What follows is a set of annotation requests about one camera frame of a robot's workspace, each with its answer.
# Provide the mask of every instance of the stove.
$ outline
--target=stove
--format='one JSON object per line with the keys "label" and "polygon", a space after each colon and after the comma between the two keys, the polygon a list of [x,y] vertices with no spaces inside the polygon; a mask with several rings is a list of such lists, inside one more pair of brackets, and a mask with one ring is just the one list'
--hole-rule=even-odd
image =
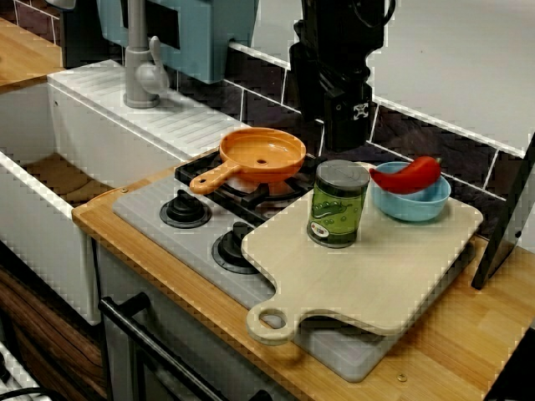
{"label": "stove", "polygon": [[[218,152],[214,152],[177,168],[174,176],[121,196],[113,210],[250,309],[272,297],[275,289],[243,258],[241,241],[312,190],[316,168],[322,161],[308,155],[294,177],[276,185],[230,180],[209,195],[194,195],[189,191],[191,179],[222,163]],[[422,303],[415,318],[440,296],[473,256],[469,245],[427,302]],[[279,317],[263,319],[275,328],[283,325]],[[359,382],[408,329],[396,336],[379,336],[331,318],[311,317],[301,323],[293,341],[345,380]]]}

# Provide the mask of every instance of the orange frying pan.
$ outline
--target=orange frying pan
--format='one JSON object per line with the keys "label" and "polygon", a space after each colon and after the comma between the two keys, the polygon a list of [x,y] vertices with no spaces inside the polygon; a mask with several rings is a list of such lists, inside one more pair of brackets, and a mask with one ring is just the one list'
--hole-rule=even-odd
{"label": "orange frying pan", "polygon": [[303,142],[286,132],[246,128],[225,136],[219,153],[224,163],[191,180],[193,193],[209,194],[233,175],[258,183],[286,180],[299,171],[307,150]]}

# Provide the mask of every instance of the can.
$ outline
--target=can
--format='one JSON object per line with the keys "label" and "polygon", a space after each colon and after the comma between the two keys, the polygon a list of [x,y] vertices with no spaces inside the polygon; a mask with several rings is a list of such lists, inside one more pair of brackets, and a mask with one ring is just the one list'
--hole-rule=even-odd
{"label": "can", "polygon": [[329,160],[318,166],[308,236],[329,248],[344,248],[357,239],[369,172],[347,160]]}

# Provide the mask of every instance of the can lid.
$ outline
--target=can lid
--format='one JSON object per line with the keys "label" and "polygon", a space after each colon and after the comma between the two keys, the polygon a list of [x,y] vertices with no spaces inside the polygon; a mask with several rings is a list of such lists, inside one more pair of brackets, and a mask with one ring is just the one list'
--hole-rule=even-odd
{"label": "can lid", "polygon": [[316,178],[342,191],[358,191],[369,183],[369,172],[347,160],[329,160],[318,166]]}

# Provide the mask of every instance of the cutting board handle hole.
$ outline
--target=cutting board handle hole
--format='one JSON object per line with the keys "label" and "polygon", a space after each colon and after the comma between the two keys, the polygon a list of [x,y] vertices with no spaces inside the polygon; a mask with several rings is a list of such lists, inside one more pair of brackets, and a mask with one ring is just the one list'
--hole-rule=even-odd
{"label": "cutting board handle hole", "polygon": [[275,329],[285,327],[288,322],[284,312],[278,309],[266,309],[260,313],[260,318]]}

